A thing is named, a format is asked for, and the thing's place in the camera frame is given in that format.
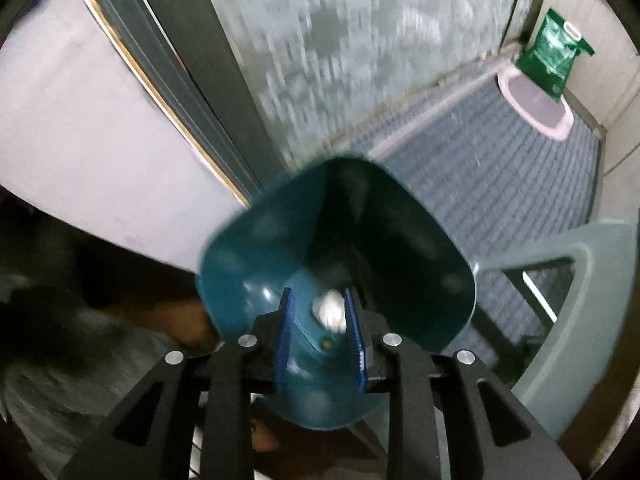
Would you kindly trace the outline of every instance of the white debris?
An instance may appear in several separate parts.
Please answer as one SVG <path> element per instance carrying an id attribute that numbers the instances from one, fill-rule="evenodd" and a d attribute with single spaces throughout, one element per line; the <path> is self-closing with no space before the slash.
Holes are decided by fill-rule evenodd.
<path id="1" fill-rule="evenodd" d="M 312 305 L 314 317 L 327 330 L 336 333 L 347 332 L 347 320 L 344 317 L 344 298 L 337 290 L 330 290 Z"/>

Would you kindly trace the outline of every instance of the green bag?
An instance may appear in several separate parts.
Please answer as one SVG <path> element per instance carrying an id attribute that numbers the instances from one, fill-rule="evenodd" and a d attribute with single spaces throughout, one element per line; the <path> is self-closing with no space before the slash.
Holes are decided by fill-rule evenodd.
<path id="1" fill-rule="evenodd" d="M 580 31 L 555 10 L 549 9 L 536 42 L 516 63 L 555 101 L 560 99 L 574 60 L 581 53 L 595 54 Z"/>

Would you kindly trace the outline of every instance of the gray doormat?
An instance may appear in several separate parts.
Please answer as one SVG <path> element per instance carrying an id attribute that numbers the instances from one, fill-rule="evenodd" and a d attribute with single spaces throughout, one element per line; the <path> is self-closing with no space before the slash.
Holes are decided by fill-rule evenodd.
<path id="1" fill-rule="evenodd" d="M 565 142 L 539 134 L 492 80 L 393 152 L 383 164 L 467 257 L 502 251 L 587 223 L 600 143 L 575 115 Z M 569 269 L 531 273 L 558 312 Z M 445 352 L 468 348 L 509 383 L 537 351 L 542 326 L 500 273 L 478 280 L 478 307 Z"/>

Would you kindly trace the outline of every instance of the frosted glass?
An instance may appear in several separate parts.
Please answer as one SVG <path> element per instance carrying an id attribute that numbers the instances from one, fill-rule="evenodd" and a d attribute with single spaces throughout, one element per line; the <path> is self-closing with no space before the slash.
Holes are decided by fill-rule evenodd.
<path id="1" fill-rule="evenodd" d="M 514 0 L 212 0 L 293 163 L 499 47 Z"/>

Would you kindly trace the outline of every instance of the gray chair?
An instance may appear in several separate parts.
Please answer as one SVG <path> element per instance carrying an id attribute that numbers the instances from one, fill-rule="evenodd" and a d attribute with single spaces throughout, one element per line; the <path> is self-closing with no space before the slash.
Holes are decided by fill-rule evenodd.
<path id="1" fill-rule="evenodd" d="M 636 224 L 595 222 L 472 264 L 476 275 L 504 272 L 550 329 L 513 392 L 556 439 L 606 374 L 634 289 L 637 237 Z M 526 272 L 569 262 L 574 280 L 553 320 Z"/>

